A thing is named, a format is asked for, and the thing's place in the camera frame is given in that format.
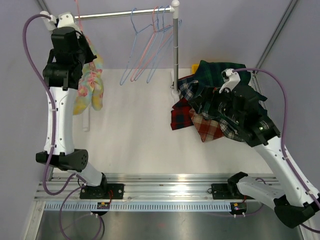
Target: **yellow floral garment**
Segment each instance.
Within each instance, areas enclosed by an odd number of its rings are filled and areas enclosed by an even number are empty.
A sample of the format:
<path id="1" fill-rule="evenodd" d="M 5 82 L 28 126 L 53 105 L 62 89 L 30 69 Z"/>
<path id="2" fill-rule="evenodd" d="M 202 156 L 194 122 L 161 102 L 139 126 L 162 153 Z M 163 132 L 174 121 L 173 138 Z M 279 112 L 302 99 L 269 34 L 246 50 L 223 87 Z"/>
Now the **yellow floral garment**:
<path id="1" fill-rule="evenodd" d="M 82 78 L 79 81 L 78 96 L 75 99 L 73 115 L 81 114 L 91 103 L 94 110 L 99 111 L 103 107 L 104 83 L 101 79 L 104 60 L 90 42 L 86 40 L 94 55 L 93 62 L 87 63 L 82 69 Z"/>

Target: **perforated metal strip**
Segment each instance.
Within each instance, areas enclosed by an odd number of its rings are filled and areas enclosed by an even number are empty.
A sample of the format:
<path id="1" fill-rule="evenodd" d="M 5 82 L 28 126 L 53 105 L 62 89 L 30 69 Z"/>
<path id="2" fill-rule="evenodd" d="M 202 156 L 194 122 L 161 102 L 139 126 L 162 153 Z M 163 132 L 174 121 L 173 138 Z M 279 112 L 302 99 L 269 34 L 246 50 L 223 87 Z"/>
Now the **perforated metal strip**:
<path id="1" fill-rule="evenodd" d="M 59 211 L 62 201 L 48 201 L 45 211 Z M 106 211 L 97 202 L 66 202 L 63 211 Z M 112 202 L 114 212 L 230 212 L 229 202 Z"/>

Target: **red plaid fabric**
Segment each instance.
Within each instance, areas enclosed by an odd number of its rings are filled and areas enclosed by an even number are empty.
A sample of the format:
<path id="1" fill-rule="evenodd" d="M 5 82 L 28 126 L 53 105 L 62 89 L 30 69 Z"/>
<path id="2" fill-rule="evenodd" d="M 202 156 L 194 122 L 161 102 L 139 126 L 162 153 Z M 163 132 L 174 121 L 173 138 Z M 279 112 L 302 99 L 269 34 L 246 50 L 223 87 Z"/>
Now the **red plaid fabric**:
<path id="1" fill-rule="evenodd" d="M 188 101 L 184 97 L 180 101 L 178 101 L 172 108 L 173 108 L 173 110 L 171 111 L 171 129 L 172 130 L 183 129 L 193 125 L 189 115 L 191 106 L 188 104 Z"/>
<path id="2" fill-rule="evenodd" d="M 225 136 L 217 121 L 204 119 L 201 114 L 196 114 L 193 108 L 189 111 L 189 115 L 203 143 Z"/>

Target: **brown plaid fabric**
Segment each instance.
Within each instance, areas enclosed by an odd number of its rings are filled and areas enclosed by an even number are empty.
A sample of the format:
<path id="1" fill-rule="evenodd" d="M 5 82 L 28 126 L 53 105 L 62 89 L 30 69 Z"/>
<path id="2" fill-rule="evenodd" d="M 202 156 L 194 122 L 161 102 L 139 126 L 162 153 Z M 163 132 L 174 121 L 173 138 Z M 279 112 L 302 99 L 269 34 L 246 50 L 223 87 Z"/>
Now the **brown plaid fabric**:
<path id="1" fill-rule="evenodd" d="M 189 115 L 203 143 L 225 136 L 217 121 L 204 119 L 201 114 L 196 114 L 193 108 L 189 111 Z"/>

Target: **clothing rack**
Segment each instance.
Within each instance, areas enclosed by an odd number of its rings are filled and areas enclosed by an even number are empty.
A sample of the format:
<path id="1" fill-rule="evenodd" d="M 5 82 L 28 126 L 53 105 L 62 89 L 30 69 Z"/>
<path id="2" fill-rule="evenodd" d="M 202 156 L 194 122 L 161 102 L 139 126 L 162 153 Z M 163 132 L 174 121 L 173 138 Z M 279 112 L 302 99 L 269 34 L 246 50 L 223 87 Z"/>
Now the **clothing rack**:
<path id="1" fill-rule="evenodd" d="M 152 14 L 155 11 L 172 13 L 173 18 L 173 89 L 171 91 L 171 96 L 174 101 L 180 98 L 181 92 L 178 89 L 178 79 L 179 79 L 179 47 L 178 47 L 178 26 L 179 26 L 179 0 L 173 0 L 171 6 L 167 8 L 159 9 L 146 9 L 146 10 L 136 10 L 136 11 L 122 11 L 122 12 L 112 12 L 112 13 L 101 13 L 101 14 L 90 14 L 90 15 L 80 15 L 74 18 L 78 21 L 92 20 L 92 19 L 104 19 L 104 18 L 115 18 L 115 17 L 128 17 L 135 15 L 146 15 Z M 89 106 L 82 113 L 82 129 L 87 132 L 90 130 L 90 108 Z"/>

